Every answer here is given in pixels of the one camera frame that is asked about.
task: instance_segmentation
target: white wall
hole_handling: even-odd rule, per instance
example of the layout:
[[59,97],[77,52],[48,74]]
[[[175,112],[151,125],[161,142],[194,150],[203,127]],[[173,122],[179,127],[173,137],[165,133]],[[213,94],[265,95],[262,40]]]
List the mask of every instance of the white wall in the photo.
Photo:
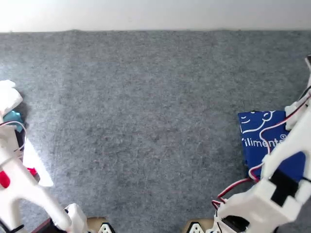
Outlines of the white wall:
[[311,29],[311,0],[1,0],[0,32]]

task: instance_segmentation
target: blue box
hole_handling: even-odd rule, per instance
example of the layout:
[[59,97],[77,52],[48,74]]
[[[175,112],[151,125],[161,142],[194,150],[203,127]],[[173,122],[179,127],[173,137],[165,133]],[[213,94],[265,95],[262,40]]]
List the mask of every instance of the blue box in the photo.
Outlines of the blue box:
[[[241,141],[245,164],[250,169],[261,163],[267,154],[267,145],[259,138],[259,133],[263,129],[273,126],[285,119],[284,111],[253,111],[238,114],[241,130]],[[278,143],[282,143],[289,131],[285,130],[285,123],[263,132],[262,137],[268,141],[271,150]],[[299,152],[281,163],[279,169],[286,175],[300,181],[303,177],[305,166],[305,155]],[[261,169],[255,171],[256,176],[260,177]]]

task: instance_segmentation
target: red part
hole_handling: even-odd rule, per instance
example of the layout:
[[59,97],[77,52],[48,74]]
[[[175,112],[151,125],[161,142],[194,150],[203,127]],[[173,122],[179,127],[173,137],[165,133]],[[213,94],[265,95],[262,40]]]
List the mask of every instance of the red part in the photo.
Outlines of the red part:
[[3,188],[7,188],[10,185],[10,178],[4,171],[0,172],[0,184]]
[[35,168],[27,168],[27,170],[29,170],[30,174],[32,174],[32,176],[35,176],[37,174],[37,171]]

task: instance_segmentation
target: red wire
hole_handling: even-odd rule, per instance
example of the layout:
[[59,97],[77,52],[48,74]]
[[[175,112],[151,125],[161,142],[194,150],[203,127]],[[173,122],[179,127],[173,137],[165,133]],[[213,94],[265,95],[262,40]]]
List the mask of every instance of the red wire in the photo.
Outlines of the red wire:
[[249,182],[249,181],[252,181],[252,179],[250,179],[250,178],[245,178],[245,179],[239,180],[239,181],[237,181],[237,182],[234,182],[233,184],[231,184],[230,186],[228,186],[224,191],[222,191],[217,197],[218,197],[218,198],[221,198],[221,197],[223,197],[226,193],[228,193],[230,190],[232,190],[233,188],[235,188],[236,186],[238,186],[239,184],[244,183],[244,182]]
[[[310,98],[311,98],[311,96],[308,96],[308,97],[306,98],[306,100],[305,100],[301,105],[298,106],[298,108],[296,108],[292,113],[290,113],[287,117],[285,117],[284,120],[280,121],[279,123],[275,124],[274,126],[276,126],[276,125],[281,125],[281,124],[283,124],[285,121],[287,121],[289,118],[291,118],[302,106],[305,105],[305,103],[306,103]],[[266,129],[262,130],[260,133],[263,133],[265,130],[268,130],[268,129],[270,129],[270,128],[266,128]],[[270,150],[271,150],[271,149],[270,149],[269,144],[267,144],[267,148],[268,148],[268,154],[270,154],[270,152],[271,152]],[[252,174],[254,177],[256,177],[256,175],[254,174],[254,171],[258,170],[258,169],[261,168],[261,167],[262,167],[262,166],[259,166],[259,167],[257,167],[257,168],[251,168],[251,171],[250,171],[251,174]],[[252,181],[252,179],[248,177],[248,178],[239,180],[239,181],[237,181],[237,182],[234,182],[233,184],[231,184],[230,186],[228,186],[224,191],[222,191],[217,197],[219,198],[219,200],[221,200],[223,203],[225,203],[225,200],[222,198],[225,194],[227,194],[229,191],[231,191],[233,188],[235,188],[236,186],[240,185],[241,183],[249,182],[249,181]],[[217,201],[214,201],[214,200],[212,201],[212,205],[215,207],[216,210],[218,209],[217,204],[219,204]]]

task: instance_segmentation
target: gray carpet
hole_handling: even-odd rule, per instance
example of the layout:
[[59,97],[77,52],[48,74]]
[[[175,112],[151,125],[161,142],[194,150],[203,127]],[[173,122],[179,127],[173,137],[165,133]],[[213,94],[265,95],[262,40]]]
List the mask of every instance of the gray carpet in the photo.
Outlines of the gray carpet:
[[[304,89],[311,32],[0,34],[29,139],[62,205],[119,233],[177,233],[244,175],[237,113]],[[245,189],[240,187],[236,192]],[[33,229],[46,218],[22,204]],[[311,203],[280,232],[310,231]]]

